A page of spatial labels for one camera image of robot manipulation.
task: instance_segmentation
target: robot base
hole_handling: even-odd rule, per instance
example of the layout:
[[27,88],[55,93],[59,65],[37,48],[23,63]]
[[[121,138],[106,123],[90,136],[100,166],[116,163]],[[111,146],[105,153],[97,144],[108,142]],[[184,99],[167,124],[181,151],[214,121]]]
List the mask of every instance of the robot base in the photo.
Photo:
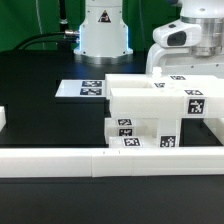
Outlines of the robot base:
[[74,51],[75,61],[81,61],[89,64],[120,64],[132,61],[133,54],[132,51],[128,54],[118,56],[118,57],[91,57],[88,55],[78,54],[77,50]]

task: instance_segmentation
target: white cable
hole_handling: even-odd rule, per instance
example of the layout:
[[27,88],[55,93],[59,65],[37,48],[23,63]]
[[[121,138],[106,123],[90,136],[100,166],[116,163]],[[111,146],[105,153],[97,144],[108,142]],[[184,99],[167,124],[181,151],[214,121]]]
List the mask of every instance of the white cable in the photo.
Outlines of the white cable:
[[40,29],[40,34],[43,34],[43,27],[41,23],[41,18],[40,18],[40,6],[39,6],[39,0],[36,0],[36,12],[37,12],[37,20],[38,20],[38,25]]

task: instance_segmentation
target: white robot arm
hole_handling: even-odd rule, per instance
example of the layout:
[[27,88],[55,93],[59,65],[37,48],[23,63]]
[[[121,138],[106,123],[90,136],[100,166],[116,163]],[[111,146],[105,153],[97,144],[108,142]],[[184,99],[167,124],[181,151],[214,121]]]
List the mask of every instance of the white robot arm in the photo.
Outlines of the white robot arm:
[[147,62],[147,73],[157,66],[159,57],[186,53],[192,57],[211,57],[222,53],[224,39],[224,0],[168,0],[182,6],[180,20],[157,28],[153,46]]

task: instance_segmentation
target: black tabletop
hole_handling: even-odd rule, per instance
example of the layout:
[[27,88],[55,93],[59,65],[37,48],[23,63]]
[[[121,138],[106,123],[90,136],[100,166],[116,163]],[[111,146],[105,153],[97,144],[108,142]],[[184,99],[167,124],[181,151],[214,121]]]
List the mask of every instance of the black tabletop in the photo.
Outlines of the black tabletop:
[[[145,54],[110,66],[73,61],[72,54],[0,54],[0,105],[7,125],[0,147],[107,147],[105,98],[55,98],[62,79],[144,73]],[[202,120],[182,122],[181,146],[220,145]],[[220,224],[224,178],[160,176],[0,179],[1,224]]]

